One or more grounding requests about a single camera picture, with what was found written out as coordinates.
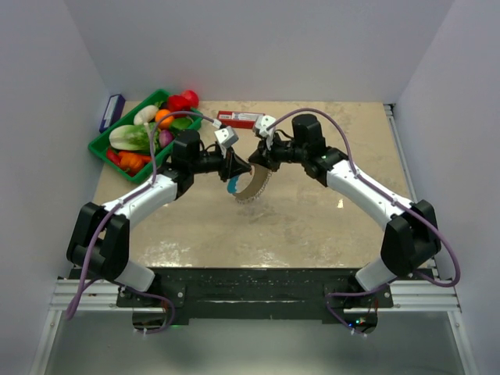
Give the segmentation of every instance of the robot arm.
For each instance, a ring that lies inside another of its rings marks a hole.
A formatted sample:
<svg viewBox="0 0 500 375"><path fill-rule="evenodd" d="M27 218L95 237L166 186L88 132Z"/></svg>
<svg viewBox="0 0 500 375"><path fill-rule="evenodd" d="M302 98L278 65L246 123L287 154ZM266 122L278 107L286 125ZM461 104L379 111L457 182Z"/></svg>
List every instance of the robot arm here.
<svg viewBox="0 0 500 375"><path fill-rule="evenodd" d="M308 176L345 195L384 230L380 257L356 273L358 285L354 291L371 291L396 277L407 276L439 252L441 242L436 236L420 221L394 205L397 201L437 227L430 203L424 200L413 203L379 184L357 166L352 170L345 153L326 146L320 122L314 115L294 117L294 136L289 140L282 140L274 128L270 129L274 122L270 116L256 122L253 130L261 141L250 156L250 163L271 171L277 171L281 163L300 163ZM359 175L391 196L392 200L367 187Z"/></svg>
<svg viewBox="0 0 500 375"><path fill-rule="evenodd" d="M88 270L97 277L137 291L150 290L154 272L129 259L130 230L157 208L180 198L193 184L195 174L217 172L220 179L226 181L251 170L250 165L232 149L238 140L232 128L217 130L216 139L214 151L200 150L199 133L185 130L175 139L171 161L158 169L154 182L151 177L133 191L104 205L84 205L66 253L68 260L83 266L92 235L103 218L113 212L102 238L92 249ZM147 186L150 188L135 196Z"/></svg>

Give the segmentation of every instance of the beige table surface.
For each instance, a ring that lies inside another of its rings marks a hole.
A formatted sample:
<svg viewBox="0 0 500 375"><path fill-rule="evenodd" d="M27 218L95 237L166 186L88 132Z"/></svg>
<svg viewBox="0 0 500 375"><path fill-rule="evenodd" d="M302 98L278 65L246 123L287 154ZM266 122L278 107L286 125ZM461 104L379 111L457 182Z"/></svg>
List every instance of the beige table surface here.
<svg viewBox="0 0 500 375"><path fill-rule="evenodd" d="M138 102L128 102L123 113ZM310 106L331 114L347 133L356 164L373 178L409 196L381 103L202 102L199 110L265 113L279 117ZM344 150L340 136L320 119L327 144ZM291 122L281 129L291 134ZM203 122L206 145L215 141ZM237 129L236 152L246 159L256 148L250 130ZM111 201L134 188L104 165L94 202ZM261 197L237 204L216 173L198 175L178 201L163 206L130 235L130 256L146 266L360 267L380 253L382 230L347 198L307 177L299 165L283 164Z"/></svg>

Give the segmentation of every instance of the orange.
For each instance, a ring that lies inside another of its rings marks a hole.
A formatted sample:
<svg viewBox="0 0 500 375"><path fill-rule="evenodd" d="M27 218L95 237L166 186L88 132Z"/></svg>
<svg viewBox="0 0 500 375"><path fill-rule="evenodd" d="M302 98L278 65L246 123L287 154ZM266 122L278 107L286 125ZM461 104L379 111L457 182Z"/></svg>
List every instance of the orange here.
<svg viewBox="0 0 500 375"><path fill-rule="evenodd" d="M168 109L160 109L157 113L156 113L156 116L155 116L155 122L159 122L163 117L165 117L166 115L168 115L170 113L170 111ZM168 129L170 127L170 124L172 123L173 121L173 116L170 116L170 117L167 117L166 119L164 119L164 121L162 121L159 125L158 125L158 128L161 129L161 130L165 130L165 129Z"/></svg>

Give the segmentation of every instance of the green tray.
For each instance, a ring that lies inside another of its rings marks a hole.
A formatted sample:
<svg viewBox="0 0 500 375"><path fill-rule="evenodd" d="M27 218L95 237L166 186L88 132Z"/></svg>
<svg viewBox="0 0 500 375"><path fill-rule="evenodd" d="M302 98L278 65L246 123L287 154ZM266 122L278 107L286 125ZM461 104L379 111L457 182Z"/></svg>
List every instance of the green tray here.
<svg viewBox="0 0 500 375"><path fill-rule="evenodd" d="M106 151L108 151L108 147L110 146L109 144L109 133L113 129L116 129L117 127L121 127L122 125L131 125L134 124L134 116L136 115L137 112L139 112L141 109L143 109L147 105L155 104L157 102L163 102L169 97L169 93L166 92L165 90L156 90L153 92L147 99L145 99L141 104L139 104L137 107L132 109L127 115L123 116L121 119L116 121L111 127L108 128L104 133L99 135L96 139L94 139L91 143L88 144L88 149L96 155L98 158L102 159L104 163L107 163L110 165L116 172L121 174L123 178L126 180L129 180L130 182L133 182L135 184L140 184L144 180L146 180L152 173L153 171L153 166L149 162L140 170L135 176L131 177L125 172L123 172L118 166L113 164L111 160L109 160L106 157ZM196 109L191 109L191 111L200 113ZM189 126L188 129L194 129L194 130L199 130L200 126L202 125L202 118L201 117L196 117L196 118L191 118L193 120L193 123ZM156 159L156 165L160 166L163 164L163 162L166 160L168 155L172 152L172 146L173 144L170 143L170 145L166 146L161 152L159 152L155 159Z"/></svg>

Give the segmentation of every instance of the red box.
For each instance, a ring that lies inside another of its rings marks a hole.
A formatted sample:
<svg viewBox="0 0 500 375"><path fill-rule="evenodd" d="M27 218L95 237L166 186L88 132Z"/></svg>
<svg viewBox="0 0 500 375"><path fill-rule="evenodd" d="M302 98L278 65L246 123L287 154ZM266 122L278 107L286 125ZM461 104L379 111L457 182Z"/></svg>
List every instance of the red box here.
<svg viewBox="0 0 500 375"><path fill-rule="evenodd" d="M224 125L240 129L252 129L253 124L264 113L219 111L217 119Z"/></svg>

